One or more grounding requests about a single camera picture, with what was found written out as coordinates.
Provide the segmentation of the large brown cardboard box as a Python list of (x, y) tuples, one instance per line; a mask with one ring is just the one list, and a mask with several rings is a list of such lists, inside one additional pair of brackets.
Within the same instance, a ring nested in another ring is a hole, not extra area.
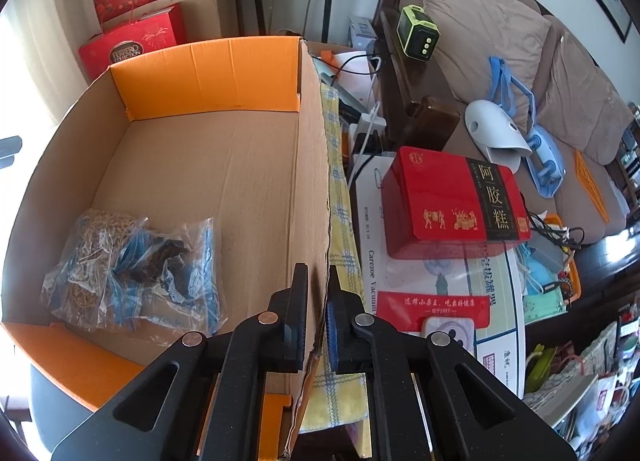
[(107, 21), (103, 30), (111, 30), (174, 5), (181, 8), (189, 42), (240, 35), (236, 0), (157, 0)]

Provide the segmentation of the white rounded plastic device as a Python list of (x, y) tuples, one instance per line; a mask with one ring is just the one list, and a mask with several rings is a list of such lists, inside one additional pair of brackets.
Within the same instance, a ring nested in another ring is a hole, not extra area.
[(491, 163), (516, 172), (521, 160), (532, 154), (509, 114), (489, 100), (469, 103), (465, 108), (464, 124), (476, 147)]

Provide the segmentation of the light blue plastic frame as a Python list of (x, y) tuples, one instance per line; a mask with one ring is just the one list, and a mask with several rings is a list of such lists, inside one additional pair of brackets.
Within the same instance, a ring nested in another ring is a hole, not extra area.
[(541, 197), (552, 198), (560, 189), (566, 169), (563, 157), (552, 136), (537, 123), (536, 99), (525, 84), (514, 77), (503, 58), (489, 58), (491, 85), (488, 98), (513, 119), (516, 114), (513, 88), (517, 88), (528, 101), (525, 140), (532, 155), (525, 158), (529, 175)]

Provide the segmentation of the red Ferrero gift box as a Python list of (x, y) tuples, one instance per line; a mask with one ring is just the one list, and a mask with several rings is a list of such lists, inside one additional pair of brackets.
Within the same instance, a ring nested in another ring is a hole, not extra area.
[(181, 7), (176, 4), (94, 36), (78, 54), (93, 81), (117, 62), (185, 43), (186, 28)]

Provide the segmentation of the brown sofa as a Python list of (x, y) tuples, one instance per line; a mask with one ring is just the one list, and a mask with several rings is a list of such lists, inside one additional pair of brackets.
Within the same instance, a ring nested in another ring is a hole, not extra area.
[(378, 0), (374, 22), (390, 51), (383, 91), (395, 145), (476, 158), (464, 123), (491, 97), (491, 57), (514, 77), (506, 100), (521, 133), (539, 126), (565, 164), (559, 190), (544, 197), (528, 169), (516, 173), (527, 207), (581, 228), (587, 243), (620, 233), (625, 201), (614, 166), (629, 107), (576, 36), (535, 0)]

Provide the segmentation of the white vacuum product box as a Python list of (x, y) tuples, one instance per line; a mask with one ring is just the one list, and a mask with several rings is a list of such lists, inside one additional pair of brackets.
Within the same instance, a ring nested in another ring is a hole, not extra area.
[(393, 259), (387, 254), (382, 179), (393, 159), (370, 156), (352, 183), (354, 225), (367, 311), (380, 292), (488, 295), (490, 324), (475, 328), (474, 357), (514, 394), (525, 393), (523, 285), (513, 250), (480, 259)]

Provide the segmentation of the orange tray with clutter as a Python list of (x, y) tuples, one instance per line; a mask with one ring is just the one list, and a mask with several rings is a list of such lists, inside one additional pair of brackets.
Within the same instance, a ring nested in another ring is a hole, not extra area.
[(558, 303), (551, 315), (566, 313), (582, 296), (575, 254), (582, 248), (582, 227), (565, 226), (559, 215), (529, 213), (532, 236), (516, 248), (523, 296), (548, 295)]

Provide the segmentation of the yellow plaid cloth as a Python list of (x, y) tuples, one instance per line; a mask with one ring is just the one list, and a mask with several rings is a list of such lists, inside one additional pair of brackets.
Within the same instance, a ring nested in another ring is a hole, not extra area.
[[(335, 88), (322, 85), (322, 114), (329, 163), (329, 264), (336, 268), (343, 290), (363, 295), (363, 282), (352, 227), (352, 209), (343, 168), (342, 125)], [(330, 365), (328, 338), (314, 355), (316, 368), (299, 432), (314, 433), (359, 422), (368, 417), (366, 382), (362, 374), (336, 374)]]

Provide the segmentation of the clear bag rubber bands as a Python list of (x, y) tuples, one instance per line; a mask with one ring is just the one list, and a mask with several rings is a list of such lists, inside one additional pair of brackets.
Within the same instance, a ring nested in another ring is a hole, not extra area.
[(117, 268), (145, 223), (145, 218), (98, 209), (79, 216), (60, 262), (42, 284), (42, 302), (54, 317), (89, 332), (136, 329), (141, 295), (117, 277)]

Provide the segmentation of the green black cube device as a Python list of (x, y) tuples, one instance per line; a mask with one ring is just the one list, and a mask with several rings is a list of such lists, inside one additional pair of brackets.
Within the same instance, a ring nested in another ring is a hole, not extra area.
[(432, 58), (440, 33), (421, 6), (404, 6), (399, 12), (396, 31), (400, 48), (407, 57), (422, 62)]

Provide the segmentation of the cardboard box orange flaps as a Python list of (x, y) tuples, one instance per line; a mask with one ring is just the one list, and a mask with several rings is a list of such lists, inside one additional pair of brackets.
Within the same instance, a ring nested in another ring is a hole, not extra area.
[(96, 410), (160, 354), (134, 333), (56, 322), (43, 279), (88, 209), (156, 230), (212, 220), (227, 319), (263, 311), (309, 269), (303, 370), (273, 374), (293, 398), (282, 451), (303, 421), (318, 351), (330, 244), (329, 160), (320, 82), (306, 43), (246, 36), (168, 48), (111, 66), (68, 110), (17, 211), (2, 277), (2, 323), (58, 389)]

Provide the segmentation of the red card Chinese text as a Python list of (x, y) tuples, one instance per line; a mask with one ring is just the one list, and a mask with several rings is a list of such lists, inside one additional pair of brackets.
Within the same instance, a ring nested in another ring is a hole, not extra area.
[(490, 324), (489, 296), (380, 292), (376, 316), (402, 332), (421, 331), (431, 317), (468, 318), (476, 329), (485, 329)]

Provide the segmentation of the clear bag blue black parts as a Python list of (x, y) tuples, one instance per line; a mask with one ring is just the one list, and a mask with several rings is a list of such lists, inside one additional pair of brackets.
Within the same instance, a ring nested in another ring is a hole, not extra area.
[(211, 218), (170, 233), (139, 226), (119, 249), (107, 280), (114, 324), (128, 331), (146, 322), (173, 333), (213, 335), (224, 323)]

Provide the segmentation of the red tin box Chinese characters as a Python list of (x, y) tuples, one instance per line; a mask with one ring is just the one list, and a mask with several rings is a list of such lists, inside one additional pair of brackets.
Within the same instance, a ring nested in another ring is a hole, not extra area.
[(532, 236), (515, 178), (498, 164), (404, 146), (381, 194), (393, 259), (480, 259)]

